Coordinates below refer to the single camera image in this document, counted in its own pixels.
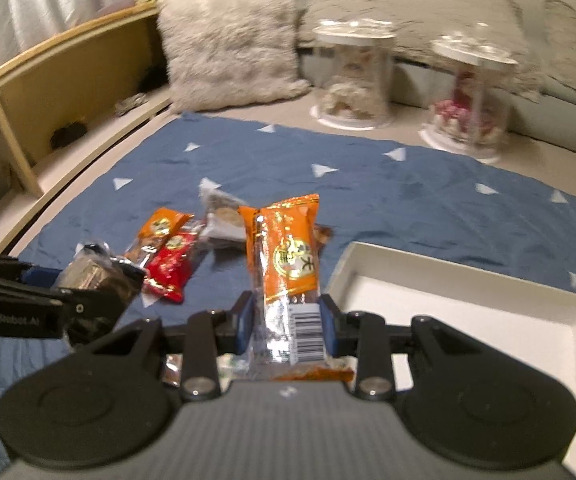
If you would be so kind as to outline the fluffy white pillow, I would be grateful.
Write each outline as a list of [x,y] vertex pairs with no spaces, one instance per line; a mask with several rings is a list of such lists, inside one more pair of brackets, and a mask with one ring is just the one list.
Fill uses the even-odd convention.
[[157,0],[177,113],[290,100],[299,76],[296,0]]

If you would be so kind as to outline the white shallow cardboard box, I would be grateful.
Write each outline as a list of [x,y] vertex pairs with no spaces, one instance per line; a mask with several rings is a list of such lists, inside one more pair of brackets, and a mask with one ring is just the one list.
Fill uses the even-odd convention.
[[[557,378],[576,396],[576,294],[366,243],[335,266],[328,294],[343,311],[391,325],[426,314]],[[576,436],[565,458],[576,474]]]

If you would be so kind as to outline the beige textured pillow left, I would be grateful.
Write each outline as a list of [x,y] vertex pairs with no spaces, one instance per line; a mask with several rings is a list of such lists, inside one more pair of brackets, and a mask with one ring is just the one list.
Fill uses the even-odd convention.
[[540,98],[542,68],[524,34],[520,7],[512,0],[308,0],[298,27],[298,46],[312,47],[313,28],[321,20],[360,18],[393,25],[391,52],[398,58],[441,67],[445,62],[433,56],[432,40],[456,32],[471,36],[475,24],[487,24],[486,40],[518,63],[512,93],[533,102]]

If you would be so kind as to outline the black tray cake package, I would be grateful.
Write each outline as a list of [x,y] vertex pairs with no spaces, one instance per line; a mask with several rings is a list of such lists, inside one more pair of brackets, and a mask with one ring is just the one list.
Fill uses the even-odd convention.
[[70,292],[74,313],[64,329],[71,347],[82,347],[112,332],[142,290],[146,271],[107,244],[83,245],[53,284]]

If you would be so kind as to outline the small green candy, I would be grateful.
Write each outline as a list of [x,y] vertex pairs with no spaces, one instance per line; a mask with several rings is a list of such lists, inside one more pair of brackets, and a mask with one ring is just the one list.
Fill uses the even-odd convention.
[[250,367],[250,359],[244,354],[223,354],[218,357],[218,376],[221,380],[236,380],[246,378]]

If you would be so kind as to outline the clear case white plush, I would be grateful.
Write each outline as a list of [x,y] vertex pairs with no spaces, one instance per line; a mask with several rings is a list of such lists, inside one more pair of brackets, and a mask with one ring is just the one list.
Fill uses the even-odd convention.
[[313,34],[320,71],[314,79],[311,116],[324,126],[346,131],[388,125],[393,24],[372,18],[321,20]]

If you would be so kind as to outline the clear pastry cake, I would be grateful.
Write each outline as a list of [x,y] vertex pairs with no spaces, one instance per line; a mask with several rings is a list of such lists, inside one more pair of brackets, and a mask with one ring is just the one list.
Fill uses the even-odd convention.
[[239,208],[248,204],[208,178],[199,183],[199,198],[206,213],[200,240],[213,248],[244,249],[247,233]]

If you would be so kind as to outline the black item on shelf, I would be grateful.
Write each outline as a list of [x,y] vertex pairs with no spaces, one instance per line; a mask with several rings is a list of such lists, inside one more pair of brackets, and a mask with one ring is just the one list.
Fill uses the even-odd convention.
[[53,151],[65,148],[87,134],[87,126],[84,122],[70,122],[56,129],[50,137],[49,144]]

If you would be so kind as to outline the red snack pack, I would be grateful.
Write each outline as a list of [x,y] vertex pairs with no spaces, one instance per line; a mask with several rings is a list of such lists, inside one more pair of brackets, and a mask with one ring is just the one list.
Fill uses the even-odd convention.
[[199,221],[182,226],[154,256],[148,266],[144,286],[147,292],[174,304],[182,304],[185,286],[203,258],[200,240],[203,224]]

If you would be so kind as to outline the clear case red plush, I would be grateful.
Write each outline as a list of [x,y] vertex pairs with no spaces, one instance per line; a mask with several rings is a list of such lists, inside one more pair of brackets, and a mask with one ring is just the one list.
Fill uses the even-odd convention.
[[489,40],[489,25],[430,42],[433,67],[427,116],[419,130],[432,148],[493,164],[500,159],[510,113],[509,84],[518,62]]

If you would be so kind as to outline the white soup packet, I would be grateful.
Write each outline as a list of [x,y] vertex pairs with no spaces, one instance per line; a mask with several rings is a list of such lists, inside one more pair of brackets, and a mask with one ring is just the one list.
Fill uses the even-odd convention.
[[178,388],[181,385],[183,356],[181,353],[168,354],[164,361],[161,380],[166,385]]

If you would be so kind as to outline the brown gold snack bar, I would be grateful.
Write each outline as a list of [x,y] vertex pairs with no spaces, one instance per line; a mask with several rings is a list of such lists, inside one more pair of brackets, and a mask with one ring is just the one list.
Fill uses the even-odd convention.
[[317,250],[322,250],[330,241],[331,237],[334,235],[334,231],[329,226],[320,226],[316,224],[314,226],[314,238]]

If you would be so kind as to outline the orange snack pack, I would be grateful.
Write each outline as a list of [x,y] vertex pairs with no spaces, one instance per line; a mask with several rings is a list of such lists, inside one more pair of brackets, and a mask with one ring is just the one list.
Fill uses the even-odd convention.
[[240,207],[256,314],[249,377],[352,382],[354,371],[328,356],[320,322],[320,250],[314,226],[320,196]]
[[140,268],[146,268],[170,237],[194,217],[194,214],[169,208],[157,209],[140,228],[124,253],[125,258]]

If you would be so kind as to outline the beige textured pillow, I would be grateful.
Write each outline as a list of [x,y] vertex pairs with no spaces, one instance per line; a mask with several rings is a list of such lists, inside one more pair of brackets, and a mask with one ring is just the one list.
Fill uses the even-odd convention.
[[298,27],[298,46],[312,47],[313,28],[321,20],[360,18],[393,25],[391,52],[398,58],[441,67],[445,62],[433,56],[432,40],[456,32],[471,36],[475,24],[487,24],[486,40],[518,63],[512,93],[533,102],[540,98],[542,68],[524,34],[520,7],[512,0],[308,0]]
[[543,90],[576,105],[576,10],[562,0],[543,0],[543,30]]

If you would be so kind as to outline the beige textured pillow right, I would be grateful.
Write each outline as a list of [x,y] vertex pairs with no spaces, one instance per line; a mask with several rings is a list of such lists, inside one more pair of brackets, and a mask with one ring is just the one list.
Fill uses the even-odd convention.
[[576,105],[576,10],[562,0],[543,0],[543,30],[543,90]]

